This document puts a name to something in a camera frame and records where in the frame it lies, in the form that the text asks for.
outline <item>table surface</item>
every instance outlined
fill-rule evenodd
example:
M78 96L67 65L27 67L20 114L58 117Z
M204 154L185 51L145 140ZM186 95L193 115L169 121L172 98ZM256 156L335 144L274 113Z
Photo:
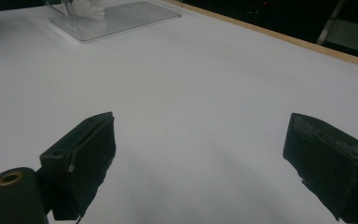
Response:
M0 173L113 111L82 223L337 223L282 149L293 112L358 138L358 65L189 10L89 44L54 14L0 12Z

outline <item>black plastic part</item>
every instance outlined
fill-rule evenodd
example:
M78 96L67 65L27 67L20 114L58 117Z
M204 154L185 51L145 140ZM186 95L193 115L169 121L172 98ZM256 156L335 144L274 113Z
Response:
M47 224L34 171L17 168L0 174L0 224Z
M358 223L358 140L328 123L292 114L283 157L336 219Z
M85 215L116 154L113 122L111 112L85 119L40 156L45 212L56 220Z

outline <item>white tabletop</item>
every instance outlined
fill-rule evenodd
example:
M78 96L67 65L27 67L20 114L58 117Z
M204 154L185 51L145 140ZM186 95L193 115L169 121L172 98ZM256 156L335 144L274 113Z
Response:
M0 12L0 173L113 111L82 223L337 223L282 149L293 112L358 138L358 65L191 11L82 44L54 13Z

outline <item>transparent object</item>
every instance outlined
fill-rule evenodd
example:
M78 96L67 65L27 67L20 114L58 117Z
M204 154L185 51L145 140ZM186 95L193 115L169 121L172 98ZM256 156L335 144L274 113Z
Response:
M45 0L60 12L50 20L80 41L179 18L182 0Z

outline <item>transparent plastic base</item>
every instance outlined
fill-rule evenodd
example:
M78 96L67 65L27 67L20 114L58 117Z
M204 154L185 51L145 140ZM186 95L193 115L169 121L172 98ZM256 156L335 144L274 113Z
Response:
M149 2L107 7L104 20L88 17L57 17L50 20L80 41L126 31L157 21L180 17L180 12Z

